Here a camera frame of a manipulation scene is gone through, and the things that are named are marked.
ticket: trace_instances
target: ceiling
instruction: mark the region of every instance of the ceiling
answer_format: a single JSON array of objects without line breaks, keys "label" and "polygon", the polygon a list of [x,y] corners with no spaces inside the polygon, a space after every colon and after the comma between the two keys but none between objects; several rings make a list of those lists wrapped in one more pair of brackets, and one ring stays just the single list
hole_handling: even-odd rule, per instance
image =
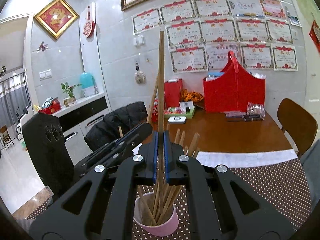
[{"label": "ceiling", "polygon": [[0,67],[7,73],[22,68],[24,35],[28,18],[0,24]]}]

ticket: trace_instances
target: shelf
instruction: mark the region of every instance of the shelf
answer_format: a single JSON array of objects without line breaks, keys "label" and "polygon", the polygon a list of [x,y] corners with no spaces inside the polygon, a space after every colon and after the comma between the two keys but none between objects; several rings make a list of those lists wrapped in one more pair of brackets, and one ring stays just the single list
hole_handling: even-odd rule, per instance
[{"label": "shelf", "polygon": [[90,96],[90,97],[84,97],[77,100],[77,102],[74,105],[71,105],[69,107],[61,106],[61,110],[58,112],[53,113],[52,115],[56,117],[61,117],[67,113],[72,112],[73,110],[76,110],[80,108],[81,106],[87,105],[88,103],[91,103],[99,98],[104,97],[104,93],[98,93],[96,95]]}]

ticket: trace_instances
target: potted plant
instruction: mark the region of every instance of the potted plant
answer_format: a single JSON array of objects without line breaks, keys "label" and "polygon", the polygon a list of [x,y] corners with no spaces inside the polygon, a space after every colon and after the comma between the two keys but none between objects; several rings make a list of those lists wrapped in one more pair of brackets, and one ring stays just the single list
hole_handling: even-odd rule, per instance
[{"label": "potted plant", "polygon": [[76,98],[75,98],[75,95],[73,94],[73,90],[79,86],[81,86],[81,84],[69,86],[68,82],[66,82],[64,84],[61,83],[61,88],[63,90],[63,94],[66,93],[69,95],[69,98],[66,98],[63,100],[65,106],[69,106],[68,105],[69,103],[76,102]]}]

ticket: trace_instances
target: curtain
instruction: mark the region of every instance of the curtain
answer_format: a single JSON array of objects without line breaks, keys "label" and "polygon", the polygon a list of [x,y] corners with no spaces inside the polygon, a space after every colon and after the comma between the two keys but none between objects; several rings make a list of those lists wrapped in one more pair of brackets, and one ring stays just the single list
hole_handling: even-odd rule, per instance
[{"label": "curtain", "polygon": [[0,82],[0,127],[17,124],[23,109],[30,105],[25,72]]}]

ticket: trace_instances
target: black jacket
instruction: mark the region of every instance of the black jacket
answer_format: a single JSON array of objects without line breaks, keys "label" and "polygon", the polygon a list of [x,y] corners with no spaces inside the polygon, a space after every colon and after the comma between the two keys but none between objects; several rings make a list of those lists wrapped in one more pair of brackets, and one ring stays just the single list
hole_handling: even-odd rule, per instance
[{"label": "black jacket", "polygon": [[143,102],[136,102],[119,108],[103,117],[103,120],[92,127],[84,137],[92,151],[106,143],[120,138],[119,126],[125,135],[139,123],[146,120],[148,114]]}]

